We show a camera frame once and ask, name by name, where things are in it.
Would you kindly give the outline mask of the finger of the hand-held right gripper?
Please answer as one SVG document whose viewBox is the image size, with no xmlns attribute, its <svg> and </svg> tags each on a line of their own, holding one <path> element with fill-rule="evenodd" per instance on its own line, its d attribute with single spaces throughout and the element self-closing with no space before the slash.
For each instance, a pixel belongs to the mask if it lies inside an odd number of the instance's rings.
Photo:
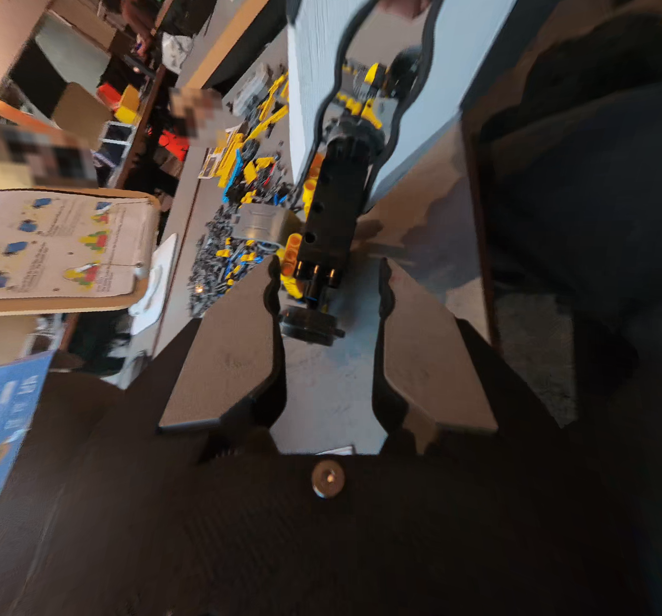
<svg viewBox="0 0 662 616">
<path fill-rule="evenodd" d="M 309 171 L 344 56 L 377 0 L 286 0 L 289 148 L 294 184 Z"/>
<path fill-rule="evenodd" d="M 430 65 L 422 90 L 404 111 L 397 140 L 371 184 L 368 211 L 458 120 L 460 105 L 517 0 L 442 0 L 424 25 Z"/>
</svg>

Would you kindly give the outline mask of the yellow printed leaflet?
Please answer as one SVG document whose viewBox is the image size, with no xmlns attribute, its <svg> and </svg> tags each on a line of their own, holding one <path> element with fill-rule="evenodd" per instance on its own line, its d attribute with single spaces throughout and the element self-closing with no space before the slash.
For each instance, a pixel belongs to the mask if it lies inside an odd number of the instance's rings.
<svg viewBox="0 0 662 616">
<path fill-rule="evenodd" d="M 226 138 L 224 145 L 208 151 L 198 175 L 200 180 L 216 179 L 220 188 L 228 184 L 230 176 L 235 171 L 238 161 L 237 153 L 241 152 L 245 135 L 243 132 L 234 131 L 227 133 Z"/>
</svg>

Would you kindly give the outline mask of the printed paper sheet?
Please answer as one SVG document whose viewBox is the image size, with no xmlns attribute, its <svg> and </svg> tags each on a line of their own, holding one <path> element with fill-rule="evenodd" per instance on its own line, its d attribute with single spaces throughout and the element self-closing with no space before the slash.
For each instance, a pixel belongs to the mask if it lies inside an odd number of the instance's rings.
<svg viewBox="0 0 662 616">
<path fill-rule="evenodd" d="M 175 75 L 181 74 L 184 62 L 190 55 L 194 39 L 182 34 L 161 33 L 161 63 Z"/>
</svg>

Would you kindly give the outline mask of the yellow black toy brick vehicle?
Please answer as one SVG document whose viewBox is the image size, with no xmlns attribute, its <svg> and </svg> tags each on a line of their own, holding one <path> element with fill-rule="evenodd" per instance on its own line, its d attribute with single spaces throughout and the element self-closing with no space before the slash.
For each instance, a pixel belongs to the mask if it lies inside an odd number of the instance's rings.
<svg viewBox="0 0 662 616">
<path fill-rule="evenodd" d="M 342 282 L 369 171 L 385 147 L 383 131 L 360 117 L 333 120 L 327 138 L 294 263 L 293 277 L 303 286 L 302 305 L 289 306 L 279 316 L 284 336 L 323 347 L 345 335 L 327 311 L 328 295 Z"/>
</svg>

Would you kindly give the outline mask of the grey curved toy panel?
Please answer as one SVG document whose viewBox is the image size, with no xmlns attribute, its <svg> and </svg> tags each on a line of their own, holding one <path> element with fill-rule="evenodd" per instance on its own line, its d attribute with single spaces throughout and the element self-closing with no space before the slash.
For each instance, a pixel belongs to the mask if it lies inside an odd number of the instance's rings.
<svg viewBox="0 0 662 616">
<path fill-rule="evenodd" d="M 290 209 L 264 203 L 245 203 L 236 211 L 230 237 L 253 241 L 253 249 L 275 254 L 285 249 L 291 235 L 303 236 L 304 224 Z"/>
</svg>

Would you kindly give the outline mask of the grey desk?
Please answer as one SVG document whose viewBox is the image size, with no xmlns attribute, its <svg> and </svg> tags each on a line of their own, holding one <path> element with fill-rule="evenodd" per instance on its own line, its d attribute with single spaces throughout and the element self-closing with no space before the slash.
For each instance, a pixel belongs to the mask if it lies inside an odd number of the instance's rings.
<svg viewBox="0 0 662 616">
<path fill-rule="evenodd" d="M 271 426 L 278 449 L 297 455 L 353 445 L 376 454 L 386 433 L 373 413 L 373 364 L 379 330 L 379 269 L 400 265 L 458 319 L 491 341 L 461 115 L 359 222 L 349 274 L 330 313 L 345 338 L 331 347 L 282 337 L 287 402 Z M 231 445 L 248 427 L 213 427 Z M 200 429 L 161 430 L 187 433 Z"/>
</svg>

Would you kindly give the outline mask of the white board base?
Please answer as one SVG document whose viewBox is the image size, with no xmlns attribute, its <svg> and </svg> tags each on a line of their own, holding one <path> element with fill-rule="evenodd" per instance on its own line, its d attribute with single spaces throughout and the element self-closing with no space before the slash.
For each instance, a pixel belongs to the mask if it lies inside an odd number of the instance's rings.
<svg viewBox="0 0 662 616">
<path fill-rule="evenodd" d="M 161 318 L 177 246 L 178 234 L 173 233 L 153 252 L 146 293 L 128 308 L 128 314 L 132 318 L 132 337 L 153 326 Z"/>
</svg>

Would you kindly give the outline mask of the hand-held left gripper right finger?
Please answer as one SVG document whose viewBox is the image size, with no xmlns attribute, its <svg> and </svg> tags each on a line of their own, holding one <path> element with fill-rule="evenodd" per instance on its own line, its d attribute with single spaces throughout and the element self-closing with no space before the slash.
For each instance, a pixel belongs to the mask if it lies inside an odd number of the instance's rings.
<svg viewBox="0 0 662 616">
<path fill-rule="evenodd" d="M 377 376 L 434 429 L 495 433 L 498 422 L 455 316 L 388 258 L 379 293 Z"/>
</svg>

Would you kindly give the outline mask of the wooden edged table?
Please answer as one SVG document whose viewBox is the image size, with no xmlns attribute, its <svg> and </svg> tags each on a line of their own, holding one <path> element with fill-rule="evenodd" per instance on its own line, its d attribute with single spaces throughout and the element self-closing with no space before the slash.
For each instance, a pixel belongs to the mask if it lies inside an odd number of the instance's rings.
<svg viewBox="0 0 662 616">
<path fill-rule="evenodd" d="M 178 87 L 205 87 L 270 1 L 217 0 L 211 16 L 193 40 L 179 74 Z"/>
</svg>

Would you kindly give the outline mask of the blue cardboard box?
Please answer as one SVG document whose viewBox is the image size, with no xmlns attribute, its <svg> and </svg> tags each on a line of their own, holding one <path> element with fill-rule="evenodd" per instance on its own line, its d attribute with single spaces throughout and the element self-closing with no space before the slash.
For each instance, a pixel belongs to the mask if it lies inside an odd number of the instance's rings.
<svg viewBox="0 0 662 616">
<path fill-rule="evenodd" d="M 31 426 L 55 353 L 48 350 L 1 365 L 1 488 Z"/>
</svg>

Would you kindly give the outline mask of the yellow plastic bin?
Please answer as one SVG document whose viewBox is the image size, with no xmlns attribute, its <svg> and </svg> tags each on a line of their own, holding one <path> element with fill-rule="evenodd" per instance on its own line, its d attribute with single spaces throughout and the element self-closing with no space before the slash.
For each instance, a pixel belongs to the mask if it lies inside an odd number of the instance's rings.
<svg viewBox="0 0 662 616">
<path fill-rule="evenodd" d="M 139 90 L 129 84 L 122 93 L 114 118 L 122 124 L 137 126 L 142 119 L 141 97 Z"/>
</svg>

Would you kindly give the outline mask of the red plastic bin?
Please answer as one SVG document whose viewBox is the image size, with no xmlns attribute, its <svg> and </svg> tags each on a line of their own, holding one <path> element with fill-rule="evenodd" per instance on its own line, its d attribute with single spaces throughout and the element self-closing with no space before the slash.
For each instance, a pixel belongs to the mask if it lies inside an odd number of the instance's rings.
<svg viewBox="0 0 662 616">
<path fill-rule="evenodd" d="M 158 138 L 158 145 L 165 148 L 179 162 L 184 163 L 189 151 L 189 140 L 172 131 L 163 129 Z"/>
</svg>

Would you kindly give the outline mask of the pile of loose toy bricks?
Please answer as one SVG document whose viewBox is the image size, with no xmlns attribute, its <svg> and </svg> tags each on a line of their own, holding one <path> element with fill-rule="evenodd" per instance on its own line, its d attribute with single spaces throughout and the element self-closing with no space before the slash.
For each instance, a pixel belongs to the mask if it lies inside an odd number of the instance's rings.
<svg viewBox="0 0 662 616">
<path fill-rule="evenodd" d="M 242 122 L 225 131 L 243 132 L 244 145 L 237 153 L 235 171 L 221 187 L 222 201 L 204 234 L 196 244 L 195 257 L 187 281 L 188 308 L 194 319 L 201 319 L 219 298 L 230 293 L 240 280 L 261 262 L 275 255 L 280 263 L 280 281 L 295 301 L 302 300 L 303 286 L 293 277 L 294 263 L 301 244 L 299 235 L 291 235 L 285 249 L 266 254 L 253 249 L 253 241 L 230 237 L 233 217 L 245 203 L 264 203 L 290 209 L 297 215 L 301 207 L 292 204 L 294 185 L 287 181 L 283 144 L 266 150 L 264 143 L 289 112 L 288 70 L 280 64 L 272 70 L 273 83 L 268 96 Z"/>
</svg>

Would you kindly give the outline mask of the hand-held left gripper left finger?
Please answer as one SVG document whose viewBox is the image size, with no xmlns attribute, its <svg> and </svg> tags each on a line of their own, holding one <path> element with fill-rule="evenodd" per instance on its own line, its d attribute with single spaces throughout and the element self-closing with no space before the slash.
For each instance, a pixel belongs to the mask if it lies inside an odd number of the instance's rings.
<svg viewBox="0 0 662 616">
<path fill-rule="evenodd" d="M 254 267 L 204 314 L 161 430 L 270 428 L 287 402 L 280 263 Z"/>
</svg>

